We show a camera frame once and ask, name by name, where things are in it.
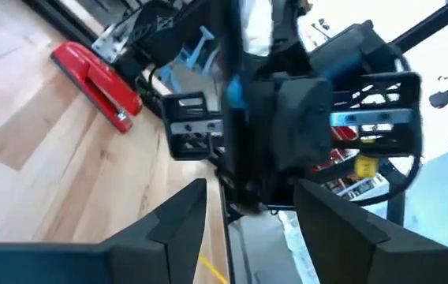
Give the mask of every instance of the white surface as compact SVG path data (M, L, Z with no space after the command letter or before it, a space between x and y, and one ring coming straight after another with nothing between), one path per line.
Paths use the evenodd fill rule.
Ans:
M280 211L278 213L278 218L284 227L287 248L289 248L293 255L297 273L299 274L301 281L303 284L319 284L319 278L313 267L312 259L304 244L296 213Z
M241 224L243 244L238 223ZM285 284L301 284L291 253L286 247L282 224L276 216L272 216L270 212L244 216L229 228L236 283L280 284L281 279ZM248 259L252 283L247 283L247 266L242 249Z
M328 36L335 35L333 28L331 28L330 31L326 31L319 25L319 19L322 18L325 18L325 16L320 5L314 5L310 12L297 18L297 32L300 36L301 42L303 43L304 49L308 52L326 42L325 36L313 28L312 24L315 24Z
M271 0L241 0L240 4L244 51L257 56L268 56L273 31Z
M384 192L366 192L359 198ZM381 217L386 214L386 204L366 209ZM424 165L407 191L405 228L448 246L448 153Z

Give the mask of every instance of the wire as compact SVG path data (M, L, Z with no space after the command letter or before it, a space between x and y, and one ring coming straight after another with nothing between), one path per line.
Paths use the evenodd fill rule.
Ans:
M153 89L153 87L152 87L152 77L154 76L154 73L155 73L155 71L157 71L157 69L158 69L158 66L154 65L154 68L152 68L151 73L148 74L148 87L150 89Z
M406 179L400 184L396 186L390 186L389 192L384 193L379 196L367 198L365 200L354 200L353 202L359 206L368 206L373 204L378 204L383 201L388 201L395 197L397 194L402 193L408 189L408 187L412 184L413 180L416 178L417 174L419 173L420 169L420 155L415 154L413 156L413 165L412 169L408 172L408 175L406 176Z

